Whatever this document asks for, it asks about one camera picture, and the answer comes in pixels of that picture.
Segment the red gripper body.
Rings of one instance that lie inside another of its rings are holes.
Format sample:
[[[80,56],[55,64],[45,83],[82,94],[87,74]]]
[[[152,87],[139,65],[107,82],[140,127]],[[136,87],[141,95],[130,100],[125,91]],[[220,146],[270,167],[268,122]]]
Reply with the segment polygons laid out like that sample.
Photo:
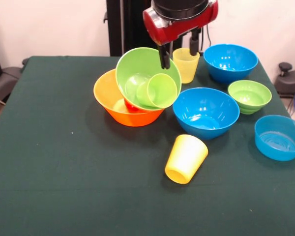
[[[161,46],[211,23],[217,14],[216,0],[153,0],[143,20],[151,39]]]

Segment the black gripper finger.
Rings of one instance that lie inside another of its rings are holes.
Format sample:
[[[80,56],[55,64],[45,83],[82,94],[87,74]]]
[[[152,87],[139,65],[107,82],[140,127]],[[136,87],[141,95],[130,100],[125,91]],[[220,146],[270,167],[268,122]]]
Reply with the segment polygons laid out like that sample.
[[[172,56],[172,43],[170,42],[161,46],[159,45],[158,51],[162,69],[169,69],[171,65],[170,60]]]
[[[189,40],[190,55],[195,56],[199,52],[199,34],[202,32],[201,28],[191,30],[191,37]]]

